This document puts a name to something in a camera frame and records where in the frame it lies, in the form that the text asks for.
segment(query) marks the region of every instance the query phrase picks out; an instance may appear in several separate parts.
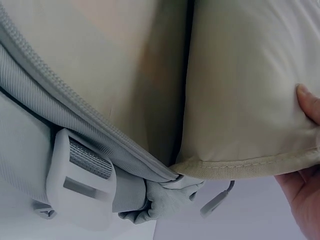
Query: zipper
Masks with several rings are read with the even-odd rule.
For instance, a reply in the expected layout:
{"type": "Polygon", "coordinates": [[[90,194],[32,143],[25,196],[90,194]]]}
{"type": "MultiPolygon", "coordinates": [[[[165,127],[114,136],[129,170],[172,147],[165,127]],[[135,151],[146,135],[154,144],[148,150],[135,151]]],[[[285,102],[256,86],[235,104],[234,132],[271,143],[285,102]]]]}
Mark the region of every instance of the zipper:
{"type": "Polygon", "coordinates": [[[153,171],[158,172],[160,170],[162,177],[170,181],[175,180],[179,176],[119,129],[112,126],[107,119],[64,83],[32,49],[11,21],[1,2],[0,42],[40,86],[88,124],[120,144],[153,171]]]}

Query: white surface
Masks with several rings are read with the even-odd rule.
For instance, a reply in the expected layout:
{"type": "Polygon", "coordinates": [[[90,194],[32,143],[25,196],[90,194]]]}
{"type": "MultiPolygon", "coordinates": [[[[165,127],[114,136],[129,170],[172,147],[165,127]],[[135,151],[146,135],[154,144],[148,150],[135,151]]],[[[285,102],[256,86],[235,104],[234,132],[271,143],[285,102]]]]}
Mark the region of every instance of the white surface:
{"type": "Polygon", "coordinates": [[[238,180],[228,198],[202,219],[200,209],[225,190],[228,181],[211,181],[195,204],[181,214],[158,221],[154,240],[304,240],[273,177],[238,180]]]}
{"type": "Polygon", "coordinates": [[[156,222],[134,225],[117,216],[109,230],[92,232],[64,221],[37,216],[30,198],[0,180],[0,240],[152,240],[156,222]]]}

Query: fabric edge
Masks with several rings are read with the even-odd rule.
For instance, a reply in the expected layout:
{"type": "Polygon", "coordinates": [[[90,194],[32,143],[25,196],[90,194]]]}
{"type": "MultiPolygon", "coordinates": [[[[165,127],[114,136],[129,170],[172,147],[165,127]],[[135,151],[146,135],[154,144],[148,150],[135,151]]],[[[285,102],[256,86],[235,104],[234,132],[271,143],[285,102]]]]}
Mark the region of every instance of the fabric edge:
{"type": "Polygon", "coordinates": [[[294,153],[257,157],[239,161],[208,162],[187,160],[172,165],[177,173],[204,180],[235,180],[291,173],[320,163],[317,147],[294,153]]]}

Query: zipper cord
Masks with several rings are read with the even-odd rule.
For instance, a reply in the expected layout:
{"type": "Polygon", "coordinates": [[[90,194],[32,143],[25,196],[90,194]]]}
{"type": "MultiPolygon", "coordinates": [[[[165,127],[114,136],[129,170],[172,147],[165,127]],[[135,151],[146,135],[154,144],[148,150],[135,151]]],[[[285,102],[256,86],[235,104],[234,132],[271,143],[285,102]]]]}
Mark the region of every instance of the zipper cord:
{"type": "Polygon", "coordinates": [[[219,193],[214,199],[209,201],[200,209],[201,216],[205,219],[207,218],[229,195],[230,191],[234,188],[235,181],[230,181],[230,185],[227,190],[219,193]]]}

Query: backpack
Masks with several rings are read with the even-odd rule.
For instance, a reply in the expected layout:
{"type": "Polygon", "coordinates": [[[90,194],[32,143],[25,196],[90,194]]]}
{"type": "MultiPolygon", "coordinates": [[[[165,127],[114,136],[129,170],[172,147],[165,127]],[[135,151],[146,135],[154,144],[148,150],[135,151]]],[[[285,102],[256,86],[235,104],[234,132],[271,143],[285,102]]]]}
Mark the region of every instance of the backpack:
{"type": "Polygon", "coordinates": [[[207,217],[236,179],[318,164],[295,85],[320,93],[319,11],[312,0],[1,0],[1,180],[44,219],[103,230],[113,213],[158,220],[205,180],[231,180],[207,217]]]}

